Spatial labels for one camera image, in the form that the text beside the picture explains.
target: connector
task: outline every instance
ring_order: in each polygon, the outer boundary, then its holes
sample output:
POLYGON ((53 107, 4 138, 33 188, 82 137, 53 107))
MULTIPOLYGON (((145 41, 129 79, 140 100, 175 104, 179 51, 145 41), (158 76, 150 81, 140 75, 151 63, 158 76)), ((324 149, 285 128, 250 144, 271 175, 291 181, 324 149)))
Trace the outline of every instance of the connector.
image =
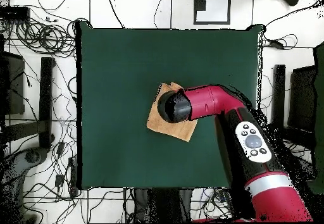
POLYGON ((277 48, 279 50, 284 50, 284 45, 277 41, 277 40, 269 40, 269 46, 273 47, 273 48, 277 48))
POLYGON ((55 187, 62 188, 64 184, 64 175, 56 175, 55 177, 55 187))
POLYGON ((58 149, 56 150, 56 154, 58 155, 58 158, 60 158, 62 156, 62 153, 64 151, 64 148, 65 148, 65 143, 60 142, 58 144, 58 149))

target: towel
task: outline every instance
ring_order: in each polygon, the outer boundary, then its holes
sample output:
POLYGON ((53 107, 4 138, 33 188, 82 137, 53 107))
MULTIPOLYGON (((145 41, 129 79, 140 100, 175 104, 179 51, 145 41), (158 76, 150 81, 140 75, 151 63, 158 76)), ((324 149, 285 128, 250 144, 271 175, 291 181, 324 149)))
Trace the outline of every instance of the towel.
POLYGON ((179 123, 168 123, 164 121, 158 112, 158 100, 165 93, 170 90, 179 90, 182 87, 178 84, 171 83, 161 84, 159 86, 158 94, 152 104, 152 108, 149 113, 149 118, 147 119, 146 127, 155 132, 159 132, 166 135, 171 135, 172 137, 176 137, 178 139, 182 139, 184 141, 190 141, 191 135, 195 130, 197 125, 197 120, 194 121, 181 121, 179 123))

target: green table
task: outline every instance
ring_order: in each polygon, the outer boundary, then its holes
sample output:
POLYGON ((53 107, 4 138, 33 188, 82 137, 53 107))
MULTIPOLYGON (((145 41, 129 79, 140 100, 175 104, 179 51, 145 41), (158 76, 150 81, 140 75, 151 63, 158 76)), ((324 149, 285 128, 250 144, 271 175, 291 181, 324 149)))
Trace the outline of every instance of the green table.
POLYGON ((249 30, 82 29, 82 187, 228 186, 214 118, 190 142, 146 128, 162 82, 232 85, 256 102, 249 30))

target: cable bundle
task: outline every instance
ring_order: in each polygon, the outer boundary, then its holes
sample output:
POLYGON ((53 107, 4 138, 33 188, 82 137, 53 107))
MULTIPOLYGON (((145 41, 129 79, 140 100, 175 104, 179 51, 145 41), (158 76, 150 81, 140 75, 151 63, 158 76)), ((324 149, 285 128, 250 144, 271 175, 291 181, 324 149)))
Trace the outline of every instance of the cable bundle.
POLYGON ((66 30, 59 25, 45 25, 31 18, 28 23, 19 23, 16 25, 15 33, 18 40, 24 46, 39 54, 50 54, 67 58, 75 51, 75 22, 85 21, 84 18, 78 18, 70 22, 66 30))

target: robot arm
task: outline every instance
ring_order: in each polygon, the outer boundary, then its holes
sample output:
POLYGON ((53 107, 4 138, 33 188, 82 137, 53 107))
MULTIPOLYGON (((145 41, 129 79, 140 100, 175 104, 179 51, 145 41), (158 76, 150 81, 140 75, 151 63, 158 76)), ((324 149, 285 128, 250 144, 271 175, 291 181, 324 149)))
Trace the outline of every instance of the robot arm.
POLYGON ((261 127, 226 87, 204 85, 164 93, 158 111, 170 123, 216 115, 228 180, 231 187, 248 191, 256 221, 313 221, 261 127))

